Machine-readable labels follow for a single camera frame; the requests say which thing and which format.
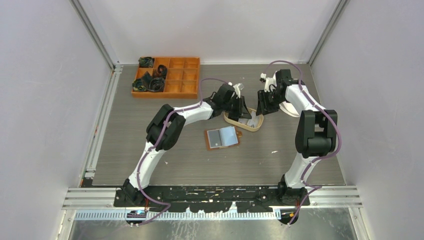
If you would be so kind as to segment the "orange leather card holder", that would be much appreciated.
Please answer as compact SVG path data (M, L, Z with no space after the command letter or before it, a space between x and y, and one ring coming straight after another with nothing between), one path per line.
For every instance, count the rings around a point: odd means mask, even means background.
M220 130L221 140L222 140L222 146L219 148L209 148L209 142L207 137L207 131L209 130ZM212 150L219 150L219 149L225 149L229 147L235 147L240 145L241 143L241 137L242 132L238 130L235 126L226 126L222 128L216 128L216 129L208 129L204 131L204 137L205 137L205 145L206 149L209 151Z

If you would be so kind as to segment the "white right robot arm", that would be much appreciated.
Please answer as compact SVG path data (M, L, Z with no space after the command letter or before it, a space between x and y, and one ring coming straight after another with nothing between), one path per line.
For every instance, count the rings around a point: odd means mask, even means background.
M283 103L291 105L299 115L295 134L297 154L276 192L279 202L288 206L308 194L306 180L316 163L335 150L338 115L335 110L321 106L302 80L292 78L289 69L278 70L273 77L262 73L260 81L264 89L257 92L257 115L275 113Z

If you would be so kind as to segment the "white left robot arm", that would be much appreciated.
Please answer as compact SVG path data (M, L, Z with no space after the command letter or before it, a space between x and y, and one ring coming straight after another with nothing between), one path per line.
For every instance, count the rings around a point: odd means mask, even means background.
M164 104L146 128L142 155L121 188L123 199L135 207L145 202L144 189L149 186L155 167L164 153L177 143L186 125L213 119L223 112L248 118L250 114L241 94L243 88L242 83L223 83L218 91L195 104L183 107Z

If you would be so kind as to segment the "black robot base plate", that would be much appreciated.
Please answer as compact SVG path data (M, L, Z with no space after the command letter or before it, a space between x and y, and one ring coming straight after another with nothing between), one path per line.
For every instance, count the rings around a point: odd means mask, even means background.
M307 189L289 188L278 185L205 185L205 186L148 186L144 193L136 192L129 185L119 187L115 192L114 207L149 208L159 212L170 204L171 213L190 210L193 213L228 212L231 205L237 213L267 213L273 208L296 209L300 204L310 204Z

